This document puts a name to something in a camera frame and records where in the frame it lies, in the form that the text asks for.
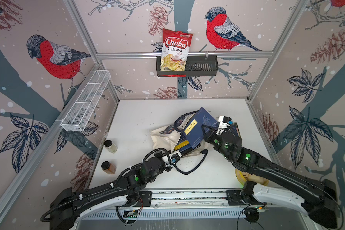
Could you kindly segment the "cream canvas tote bag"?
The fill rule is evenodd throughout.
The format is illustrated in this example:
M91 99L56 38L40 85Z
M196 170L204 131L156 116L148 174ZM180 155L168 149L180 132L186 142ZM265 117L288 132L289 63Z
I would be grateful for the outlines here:
M196 113L196 111L189 112L180 116L175 122L168 126L163 126L161 128L155 129L150 132L150 136L153 142L152 149L163 148L167 151L174 152L174 148L176 144L181 139L186 139L185 136L182 134L183 129L188 123L188 120ZM201 147L201 151L204 149L210 149L212 146L207 142L203 141L199 144Z

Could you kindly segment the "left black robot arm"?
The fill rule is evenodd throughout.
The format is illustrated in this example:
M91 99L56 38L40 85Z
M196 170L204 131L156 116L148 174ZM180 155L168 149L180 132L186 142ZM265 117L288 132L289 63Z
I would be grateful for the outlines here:
M152 193L144 191L147 184L154 182L164 171L171 171L181 157L179 151L158 148L148 153L141 163L123 170L112 182L78 192L64 189L40 220L48 222L51 230L69 230L93 213L116 208L118 217L125 224L132 224L135 220L130 214L124 214L124 209L140 212L150 207Z

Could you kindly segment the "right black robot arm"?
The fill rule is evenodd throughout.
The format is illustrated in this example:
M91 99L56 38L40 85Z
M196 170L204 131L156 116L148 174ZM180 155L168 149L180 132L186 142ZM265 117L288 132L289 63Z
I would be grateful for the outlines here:
M213 145L236 169L268 179L304 199L301 207L316 223L337 228L338 204L335 183L325 179L317 181L283 168L259 153L242 146L236 126L214 128L202 125L203 139Z

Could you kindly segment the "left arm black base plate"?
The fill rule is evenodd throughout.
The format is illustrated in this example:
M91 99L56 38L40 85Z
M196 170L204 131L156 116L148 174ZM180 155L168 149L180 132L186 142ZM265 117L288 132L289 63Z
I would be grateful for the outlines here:
M140 207L150 207L152 201L151 191L139 191L139 206Z

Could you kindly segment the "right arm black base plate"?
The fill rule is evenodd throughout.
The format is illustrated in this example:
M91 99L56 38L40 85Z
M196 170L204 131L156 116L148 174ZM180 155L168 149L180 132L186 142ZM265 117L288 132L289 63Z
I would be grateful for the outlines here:
M227 190L226 199L230 206L264 206L265 203L257 201L253 195L246 193L242 190Z

